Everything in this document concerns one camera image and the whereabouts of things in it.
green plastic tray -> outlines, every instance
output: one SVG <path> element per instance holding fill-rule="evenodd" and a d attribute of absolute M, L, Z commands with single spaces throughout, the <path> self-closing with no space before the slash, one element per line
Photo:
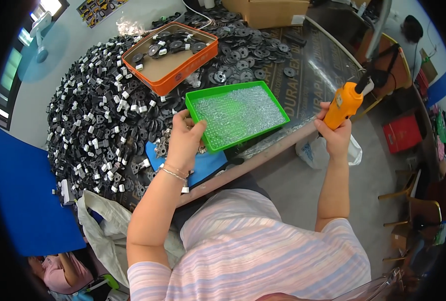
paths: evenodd
<path fill-rule="evenodd" d="M 260 136 L 272 129 L 276 129 L 279 128 L 280 126 L 282 126 L 283 124 L 287 123 L 290 121 L 290 118 L 288 117 L 288 115 L 286 115 L 286 112 L 283 110 L 283 108 L 281 107 L 280 103 L 278 102 L 278 100 L 276 99 L 276 97 L 273 95 L 273 93 L 271 92 L 271 90 L 268 88 L 268 86 L 266 85 L 266 83 L 264 81 L 253 81 L 253 82 L 245 82 L 245 83 L 241 83 L 241 84 L 233 84 L 233 85 L 225 85 L 225 86 L 220 86 L 220 87 L 214 87 L 214 88 L 208 88 L 208 89 L 203 89 L 203 90 L 198 90 L 198 91 L 193 91 L 193 92 L 188 92 L 186 93 L 186 107 L 188 108 L 188 110 L 191 113 L 191 118 L 193 119 L 193 121 L 195 123 L 197 123 L 198 121 L 201 120 L 200 115 L 198 114 L 198 112 L 195 109 L 195 106 L 193 105 L 194 102 L 198 101 L 201 98 L 206 98 L 206 97 L 212 97 L 212 96 L 224 96 L 226 94 L 228 94 L 231 91 L 234 90 L 241 90 L 241 89 L 246 89 L 246 88 L 251 88 L 251 87 L 256 87 L 256 86 L 260 86 L 262 87 L 266 93 L 268 93 L 268 96 L 271 98 L 271 100 L 273 100 L 274 104 L 278 107 L 278 109 L 281 112 L 281 115 L 285 118 L 285 122 L 278 124 L 274 127 L 271 127 L 269 129 L 265 129 L 259 133 L 256 133 L 254 135 L 250 135 L 250 136 L 246 136 L 240 140 L 231 142 L 230 144 L 221 146 L 219 148 L 215 148 L 213 147 L 213 145 L 211 145 L 211 137 L 208 137 L 206 132 L 203 134 L 202 136 L 202 141 L 205 143 L 206 148 L 208 149 L 209 152 L 214 153 L 214 152 L 218 152 L 218 151 L 222 151 L 225 150 L 227 148 L 230 148 L 232 146 L 235 146 L 237 144 L 240 144 L 244 141 L 248 141 L 252 138 L 255 138 L 257 136 Z"/>

striped shirt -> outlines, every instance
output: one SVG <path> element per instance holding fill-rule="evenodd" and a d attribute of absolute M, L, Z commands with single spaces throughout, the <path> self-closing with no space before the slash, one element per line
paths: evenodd
<path fill-rule="evenodd" d="M 371 280 L 370 262 L 346 219 L 321 233 L 281 221 L 273 203 L 223 190 L 181 230 L 186 254 L 173 270 L 155 262 L 128 269 L 131 301 L 251 300 L 272 293 L 332 299 Z"/>

blue mat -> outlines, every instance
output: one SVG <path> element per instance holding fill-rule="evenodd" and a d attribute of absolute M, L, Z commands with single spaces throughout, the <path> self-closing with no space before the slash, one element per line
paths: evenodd
<path fill-rule="evenodd" d="M 55 186 L 47 152 L 0 129 L 0 209 L 21 256 L 86 247 L 71 208 L 51 193 Z"/>
<path fill-rule="evenodd" d="M 146 155 L 148 156 L 151 166 L 156 171 L 165 159 L 159 157 L 156 159 L 155 145 L 151 142 L 146 143 Z M 224 152 L 217 152 L 210 154 L 206 152 L 204 154 L 197 154 L 195 158 L 194 173 L 188 178 L 188 186 L 191 187 L 194 184 L 204 180 L 206 177 L 214 173 L 221 166 L 223 166 L 228 160 Z"/>

silver bracelet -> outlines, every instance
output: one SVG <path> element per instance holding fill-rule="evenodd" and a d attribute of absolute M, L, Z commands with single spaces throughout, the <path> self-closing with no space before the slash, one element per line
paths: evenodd
<path fill-rule="evenodd" d="M 172 172 L 170 172 L 170 171 L 168 171 L 168 170 L 166 170 L 166 169 L 164 169 L 164 168 L 162 168 L 162 167 L 159 167 L 159 168 L 158 168 L 158 171 L 160 171 L 160 170 L 165 171 L 165 172 L 167 172 L 167 173 L 169 173 L 169 174 L 172 174 L 173 176 L 175 176 L 176 178 L 178 178 L 178 179 L 180 179 L 180 180 L 186 181 L 185 178 L 182 178 L 182 177 L 178 176 L 176 173 L 172 173 Z"/>

bracelet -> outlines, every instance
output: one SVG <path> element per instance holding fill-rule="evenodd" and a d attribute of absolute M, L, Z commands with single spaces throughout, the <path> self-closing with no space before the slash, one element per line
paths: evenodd
<path fill-rule="evenodd" d="M 171 167 L 173 170 L 176 170 L 177 172 L 180 173 L 180 175 L 183 175 L 182 178 L 187 178 L 189 176 L 189 172 L 184 173 L 184 172 L 180 171 L 178 168 L 176 168 L 176 167 L 174 167 L 172 165 L 169 165 L 167 163 L 164 163 L 163 166 L 168 166 L 168 167 Z"/>
<path fill-rule="evenodd" d="M 186 179 L 185 179 L 185 178 L 182 178 L 182 177 L 178 176 L 176 173 L 172 173 L 172 172 L 170 172 L 170 171 L 168 171 L 168 170 L 166 170 L 166 169 L 164 169 L 164 168 L 162 168 L 162 167 L 159 167 L 159 168 L 158 168 L 158 171 L 160 171 L 160 170 L 165 171 L 165 172 L 167 172 L 167 173 L 169 173 L 169 174 L 175 176 L 176 178 L 178 178 L 178 179 L 183 180 L 184 182 L 186 182 Z"/>

